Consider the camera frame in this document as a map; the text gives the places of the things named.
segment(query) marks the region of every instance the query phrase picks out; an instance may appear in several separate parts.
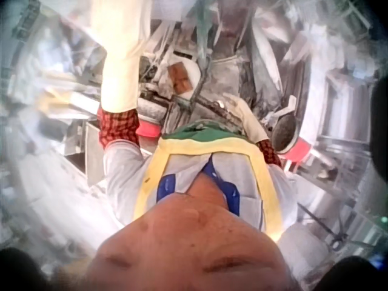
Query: gloved hand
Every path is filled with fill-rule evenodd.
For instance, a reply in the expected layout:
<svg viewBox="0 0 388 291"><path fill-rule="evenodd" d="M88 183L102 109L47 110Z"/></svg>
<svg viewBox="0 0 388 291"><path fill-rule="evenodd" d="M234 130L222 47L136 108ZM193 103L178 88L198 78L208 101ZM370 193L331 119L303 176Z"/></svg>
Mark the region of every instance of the gloved hand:
<svg viewBox="0 0 388 291"><path fill-rule="evenodd" d="M139 61L150 36L152 0L92 0L93 36L107 50L101 107L112 113L137 107Z"/></svg>
<svg viewBox="0 0 388 291"><path fill-rule="evenodd" d="M228 110L241 119L247 137L251 142L257 144L260 141L268 139L267 132L257 120L245 100L227 93L223 97L226 99L226 107Z"/></svg>

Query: white sleeve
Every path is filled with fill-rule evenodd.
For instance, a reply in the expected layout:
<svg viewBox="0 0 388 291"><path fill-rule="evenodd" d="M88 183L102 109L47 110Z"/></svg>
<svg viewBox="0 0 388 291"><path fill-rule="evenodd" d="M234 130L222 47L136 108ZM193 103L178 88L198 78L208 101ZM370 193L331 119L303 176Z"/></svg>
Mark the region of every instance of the white sleeve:
<svg viewBox="0 0 388 291"><path fill-rule="evenodd" d="M296 223L298 215L295 191L281 168L273 164L269 164L267 167L278 195L283 229L286 230Z"/></svg>
<svg viewBox="0 0 388 291"><path fill-rule="evenodd" d="M149 161L143 158L140 148L129 141L115 141L105 150L108 200L117 219L124 225L133 220L136 200Z"/></svg>

